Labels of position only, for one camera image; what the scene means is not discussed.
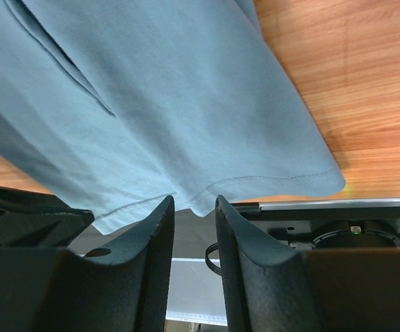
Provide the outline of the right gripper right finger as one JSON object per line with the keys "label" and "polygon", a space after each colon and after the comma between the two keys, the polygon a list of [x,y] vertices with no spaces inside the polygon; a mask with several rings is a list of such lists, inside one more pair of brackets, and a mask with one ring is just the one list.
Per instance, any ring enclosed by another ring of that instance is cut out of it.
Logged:
{"label": "right gripper right finger", "polygon": [[215,223],[230,331],[400,331],[400,246],[391,232],[350,226],[298,250],[222,196]]}

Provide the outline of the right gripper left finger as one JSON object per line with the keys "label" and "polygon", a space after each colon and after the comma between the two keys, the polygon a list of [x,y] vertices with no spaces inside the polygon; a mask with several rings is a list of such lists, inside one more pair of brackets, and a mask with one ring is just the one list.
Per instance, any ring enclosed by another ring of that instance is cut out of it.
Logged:
{"label": "right gripper left finger", "polygon": [[162,331],[174,199],[81,257],[64,248],[0,248],[0,331]]}

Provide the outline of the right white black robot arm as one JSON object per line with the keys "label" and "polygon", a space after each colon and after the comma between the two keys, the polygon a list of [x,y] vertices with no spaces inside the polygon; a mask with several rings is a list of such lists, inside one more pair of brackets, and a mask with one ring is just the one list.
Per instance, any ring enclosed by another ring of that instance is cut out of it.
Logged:
{"label": "right white black robot arm", "polygon": [[[0,247],[0,331],[163,331],[174,199],[105,247]],[[302,251],[224,197],[215,206],[229,331],[400,331],[400,240],[377,221],[335,221]]]}

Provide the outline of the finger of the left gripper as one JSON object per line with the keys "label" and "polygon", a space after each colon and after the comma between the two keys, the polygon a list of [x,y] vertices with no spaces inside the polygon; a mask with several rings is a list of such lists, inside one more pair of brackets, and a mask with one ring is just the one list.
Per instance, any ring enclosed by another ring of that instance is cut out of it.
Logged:
{"label": "finger of the left gripper", "polygon": [[67,247],[93,221],[52,194],[0,187],[0,247]]}

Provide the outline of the grey-blue t shirt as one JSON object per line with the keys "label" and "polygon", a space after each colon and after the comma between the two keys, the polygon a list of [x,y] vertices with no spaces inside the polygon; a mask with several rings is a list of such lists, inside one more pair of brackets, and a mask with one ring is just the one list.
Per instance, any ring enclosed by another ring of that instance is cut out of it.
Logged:
{"label": "grey-blue t shirt", "polygon": [[0,156],[103,234],[345,186],[252,1],[0,1]]}

